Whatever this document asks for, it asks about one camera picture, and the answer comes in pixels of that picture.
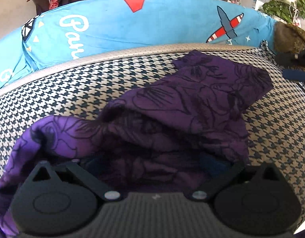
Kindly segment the purple floral garment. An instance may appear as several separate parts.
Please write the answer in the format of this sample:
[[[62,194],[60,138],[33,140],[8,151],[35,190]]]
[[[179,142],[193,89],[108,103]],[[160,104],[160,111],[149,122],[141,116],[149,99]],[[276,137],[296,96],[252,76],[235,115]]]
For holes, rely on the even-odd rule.
[[[264,69],[194,50],[175,72],[107,103],[97,119],[50,115],[17,139],[0,179],[0,237],[11,201],[39,161],[73,159],[120,192],[190,192],[248,160],[242,114],[273,88]]]

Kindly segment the blue printed sofa back cover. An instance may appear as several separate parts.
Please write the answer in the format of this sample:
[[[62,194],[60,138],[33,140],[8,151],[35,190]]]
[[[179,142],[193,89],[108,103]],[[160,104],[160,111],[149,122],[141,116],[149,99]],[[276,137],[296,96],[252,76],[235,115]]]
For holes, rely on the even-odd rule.
[[[181,43],[273,45],[275,20],[221,0],[84,0],[0,40],[0,89],[35,71],[123,49]]]

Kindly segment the brown fur blanket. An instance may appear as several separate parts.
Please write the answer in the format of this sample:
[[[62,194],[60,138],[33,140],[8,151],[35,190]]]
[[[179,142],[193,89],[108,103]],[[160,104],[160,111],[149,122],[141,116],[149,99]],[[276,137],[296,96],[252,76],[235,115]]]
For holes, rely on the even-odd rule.
[[[274,50],[280,53],[300,53],[305,49],[305,31],[293,24],[276,22],[274,25]]]

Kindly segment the houndstooth sofa seat cover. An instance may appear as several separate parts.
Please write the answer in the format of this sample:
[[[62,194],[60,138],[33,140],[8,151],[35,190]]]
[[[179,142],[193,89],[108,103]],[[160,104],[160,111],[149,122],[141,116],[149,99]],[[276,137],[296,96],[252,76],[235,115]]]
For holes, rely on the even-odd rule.
[[[94,119],[110,100],[174,72],[172,61],[193,45],[134,51],[73,65],[0,95],[0,177],[16,139],[32,123],[52,114]],[[244,114],[249,159],[273,161],[293,186],[305,220],[305,87],[282,77],[266,45],[216,46],[205,53],[268,71],[273,90]]]

